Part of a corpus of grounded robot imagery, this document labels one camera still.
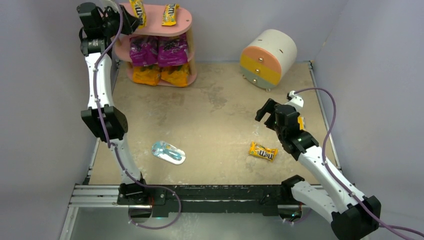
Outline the yellow m&m bag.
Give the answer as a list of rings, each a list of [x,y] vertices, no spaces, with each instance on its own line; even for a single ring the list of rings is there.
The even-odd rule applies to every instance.
[[[138,29],[143,29],[146,26],[147,16],[142,0],[129,0],[134,16],[139,20]]]
[[[270,162],[275,159],[278,152],[279,150],[277,148],[267,148],[254,141],[251,142],[248,151],[249,155],[261,159],[266,159]]]
[[[170,27],[177,24],[177,11],[179,7],[180,5],[178,3],[170,3],[165,5],[165,9],[162,15],[162,26]]]

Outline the orange gummy candy bag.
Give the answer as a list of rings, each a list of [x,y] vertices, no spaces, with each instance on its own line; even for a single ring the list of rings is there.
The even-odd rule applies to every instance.
[[[161,79],[177,87],[187,87],[189,85],[190,65],[166,66],[161,68]]]
[[[158,65],[134,66],[132,81],[137,84],[157,86],[161,80],[161,69]]]

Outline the yellow M&M bag bottom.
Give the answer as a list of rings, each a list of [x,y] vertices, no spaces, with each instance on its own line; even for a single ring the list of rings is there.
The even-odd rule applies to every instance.
[[[170,27],[177,24],[177,11],[179,7],[180,5],[178,3],[170,3],[165,5],[165,9],[162,15],[162,26]]]

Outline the purple grape candy bag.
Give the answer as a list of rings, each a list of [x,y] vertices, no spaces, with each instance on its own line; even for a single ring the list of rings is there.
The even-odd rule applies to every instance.
[[[129,56],[135,67],[147,67],[158,62],[158,38],[141,35],[130,38]]]
[[[157,64],[159,67],[179,66],[188,63],[189,46],[186,33],[158,38]]]

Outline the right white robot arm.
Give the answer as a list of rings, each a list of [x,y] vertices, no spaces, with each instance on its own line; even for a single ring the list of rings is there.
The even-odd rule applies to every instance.
[[[323,217],[339,240],[360,240],[379,228],[381,203],[350,183],[328,160],[318,141],[301,129],[298,110],[302,107],[299,97],[285,104],[269,98],[256,112],[255,120],[259,122],[269,114],[265,126],[275,131],[284,151],[312,173],[325,193],[300,176],[287,179],[282,185],[290,197]]]

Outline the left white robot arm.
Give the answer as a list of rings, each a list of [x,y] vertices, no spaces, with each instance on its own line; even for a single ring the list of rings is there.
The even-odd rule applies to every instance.
[[[103,1],[104,8],[84,2],[76,10],[82,27],[80,50],[89,71],[89,100],[81,118],[93,135],[107,144],[118,164],[121,184],[118,199],[145,201],[149,190],[132,157],[127,140],[126,116],[113,101],[111,85],[112,48],[121,34],[132,34],[140,20],[114,0]]]

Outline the yellow M&M bag top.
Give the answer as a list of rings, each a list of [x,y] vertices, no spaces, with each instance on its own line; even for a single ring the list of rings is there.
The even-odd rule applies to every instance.
[[[142,0],[129,0],[134,16],[139,20],[138,29],[143,29],[146,26],[147,16]]]

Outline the small yellow candy packet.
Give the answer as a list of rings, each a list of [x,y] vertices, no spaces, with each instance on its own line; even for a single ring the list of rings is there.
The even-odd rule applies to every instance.
[[[305,119],[302,116],[299,116],[297,118],[298,124],[299,124],[299,129],[300,130],[305,130]]]

